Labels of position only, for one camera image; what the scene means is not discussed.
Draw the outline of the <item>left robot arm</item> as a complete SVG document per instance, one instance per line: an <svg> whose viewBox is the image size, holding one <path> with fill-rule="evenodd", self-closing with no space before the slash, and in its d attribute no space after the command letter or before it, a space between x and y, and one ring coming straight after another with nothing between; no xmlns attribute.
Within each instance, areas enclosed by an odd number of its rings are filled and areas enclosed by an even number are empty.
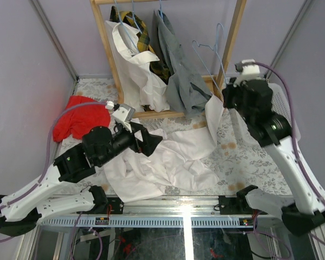
<svg viewBox="0 0 325 260"><path fill-rule="evenodd" d="M0 234L17 237L50 218L74 212L105 212L108 199L103 188L96 185L72 196L52 198L52 195L94 175L97 167L128 148L146 156L152 155L163 138L149 133L139 123L129 125L130 131L121 127L115 134L107 127L92 128L81 143L57 157L36 180L11 195L0 195Z"/></svg>

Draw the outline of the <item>blue wire hanger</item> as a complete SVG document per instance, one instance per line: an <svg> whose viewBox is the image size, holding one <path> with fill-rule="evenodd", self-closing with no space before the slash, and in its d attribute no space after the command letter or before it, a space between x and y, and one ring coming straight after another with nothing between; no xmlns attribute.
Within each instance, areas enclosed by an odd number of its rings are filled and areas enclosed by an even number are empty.
<svg viewBox="0 0 325 260"><path fill-rule="evenodd" d="M221 72L221 76L225 76L225 70L224 70L224 64L223 64L223 61L222 61L222 58L220 57L219 53L218 53L218 49L219 49L219 39L220 39L220 35L224 36L224 26L221 24L221 23L217 23L217 26L216 26L216 38L215 38L215 41L214 41L214 45L211 46L211 45L207 45L207 44L201 44L201 43L198 43L198 41L196 40L193 40L192 41L192 48L194 50L194 52L196 53L196 55L198 56L198 58L200 59L201 63L203 64L204 68L206 69L208 75L210 76L210 78L212 79L213 81L213 84L217 87L217 89L221 92L221 86L222 86L222 83L217 83L213 77L213 75L211 74L210 70L208 69L206 63L204 62L204 60L201 58L201 56L199 55L198 53L198 50L197 48L200 48L200 47L205 47L205 48L208 48L210 49L216 56L216 58L218 59L218 61L220 62L220 72Z"/></svg>

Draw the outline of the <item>white plastic basket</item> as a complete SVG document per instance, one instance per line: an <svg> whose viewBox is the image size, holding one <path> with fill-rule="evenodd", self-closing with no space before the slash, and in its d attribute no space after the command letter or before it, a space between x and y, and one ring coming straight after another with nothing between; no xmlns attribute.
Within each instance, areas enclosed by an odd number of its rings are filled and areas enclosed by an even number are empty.
<svg viewBox="0 0 325 260"><path fill-rule="evenodd" d="M284 116L291 125L291 112L287 97L281 86L276 83L268 83L268 86L272 89L272 110L276 113Z"/></svg>

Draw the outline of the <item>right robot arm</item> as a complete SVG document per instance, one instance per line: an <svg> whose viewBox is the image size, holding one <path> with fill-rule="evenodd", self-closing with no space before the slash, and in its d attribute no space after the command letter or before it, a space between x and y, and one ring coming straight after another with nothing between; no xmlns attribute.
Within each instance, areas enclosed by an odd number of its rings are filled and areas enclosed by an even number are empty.
<svg viewBox="0 0 325 260"><path fill-rule="evenodd" d="M237 192L237 210L246 214L254 209L275 216L295 236L324 224L325 192L311 170L300 168L303 156L293 145L293 129L287 118L273 110L273 90L266 80L237 82L232 77L222 95L224 107L234 109L244 120L250 135L273 159L293 195L285 199L250 185Z"/></svg>

